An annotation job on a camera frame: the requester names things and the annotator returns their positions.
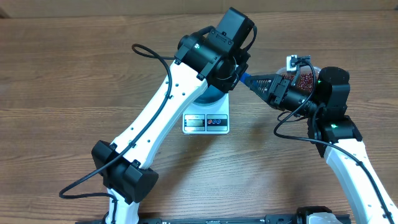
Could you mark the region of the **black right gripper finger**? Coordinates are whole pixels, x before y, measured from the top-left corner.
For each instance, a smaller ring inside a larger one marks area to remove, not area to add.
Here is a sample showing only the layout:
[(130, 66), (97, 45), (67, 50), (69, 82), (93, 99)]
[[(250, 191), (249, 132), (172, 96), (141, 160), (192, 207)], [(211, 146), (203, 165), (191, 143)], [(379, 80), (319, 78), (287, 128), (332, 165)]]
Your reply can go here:
[(266, 74), (266, 75), (252, 75), (252, 82), (263, 81), (263, 80), (270, 80), (272, 82), (276, 78), (276, 76), (277, 76), (276, 73)]
[(271, 93), (270, 93), (270, 83), (265, 83), (264, 85), (259, 85), (258, 83), (253, 83), (249, 86), (249, 89), (253, 91), (260, 99), (262, 99), (267, 104), (271, 102)]

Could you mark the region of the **blue plastic measuring scoop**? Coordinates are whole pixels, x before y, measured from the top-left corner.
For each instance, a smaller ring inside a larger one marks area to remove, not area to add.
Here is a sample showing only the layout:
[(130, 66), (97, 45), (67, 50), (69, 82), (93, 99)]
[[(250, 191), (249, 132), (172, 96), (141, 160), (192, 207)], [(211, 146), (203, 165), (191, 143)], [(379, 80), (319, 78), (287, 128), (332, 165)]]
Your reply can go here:
[(252, 76), (248, 73), (243, 73), (242, 77), (240, 78), (240, 82), (246, 86), (251, 86)]

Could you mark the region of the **red adzuki beans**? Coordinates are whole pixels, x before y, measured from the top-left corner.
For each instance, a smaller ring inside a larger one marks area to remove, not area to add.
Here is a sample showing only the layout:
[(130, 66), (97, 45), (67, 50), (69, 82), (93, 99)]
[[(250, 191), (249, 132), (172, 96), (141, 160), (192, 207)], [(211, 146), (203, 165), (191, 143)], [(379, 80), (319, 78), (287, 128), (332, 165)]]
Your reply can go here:
[(313, 90), (313, 74), (311, 72), (301, 73), (293, 86), (293, 80), (295, 78), (295, 74), (293, 73), (283, 73), (282, 76), (285, 79), (290, 80), (289, 88), (300, 91), (302, 93), (310, 94)]

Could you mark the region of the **white digital kitchen scale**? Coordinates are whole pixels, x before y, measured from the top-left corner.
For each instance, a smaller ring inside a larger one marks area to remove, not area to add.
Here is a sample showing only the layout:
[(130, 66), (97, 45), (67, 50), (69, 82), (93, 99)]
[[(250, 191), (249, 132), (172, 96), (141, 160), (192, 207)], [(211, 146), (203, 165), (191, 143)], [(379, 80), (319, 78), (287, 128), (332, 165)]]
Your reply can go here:
[(184, 134), (228, 134), (230, 131), (229, 95), (212, 104), (192, 103), (182, 116)]

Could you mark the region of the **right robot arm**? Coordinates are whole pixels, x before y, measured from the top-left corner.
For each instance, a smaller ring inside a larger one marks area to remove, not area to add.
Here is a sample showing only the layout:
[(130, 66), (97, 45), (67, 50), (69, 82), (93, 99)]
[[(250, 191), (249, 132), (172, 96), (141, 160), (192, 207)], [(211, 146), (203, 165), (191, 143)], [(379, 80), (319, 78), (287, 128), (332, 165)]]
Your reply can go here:
[(274, 128), (276, 136), (316, 146), (337, 176), (357, 223), (397, 223), (397, 206), (371, 165), (359, 129), (346, 114), (349, 73), (310, 65), (306, 70), (245, 74), (241, 81), (286, 114)]

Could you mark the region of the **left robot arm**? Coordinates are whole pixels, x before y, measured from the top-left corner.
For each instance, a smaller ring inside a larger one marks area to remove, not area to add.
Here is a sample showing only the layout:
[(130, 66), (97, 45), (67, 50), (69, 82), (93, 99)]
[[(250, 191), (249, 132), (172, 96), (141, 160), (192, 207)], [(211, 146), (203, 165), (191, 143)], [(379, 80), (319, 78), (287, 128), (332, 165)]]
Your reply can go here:
[(140, 202), (159, 175), (150, 168), (154, 157), (183, 112), (211, 86), (222, 93), (233, 90), (248, 68), (252, 20), (229, 8), (216, 26), (202, 28), (180, 39), (167, 76), (130, 127), (112, 142), (98, 141), (91, 155), (109, 194), (103, 223), (138, 223)]

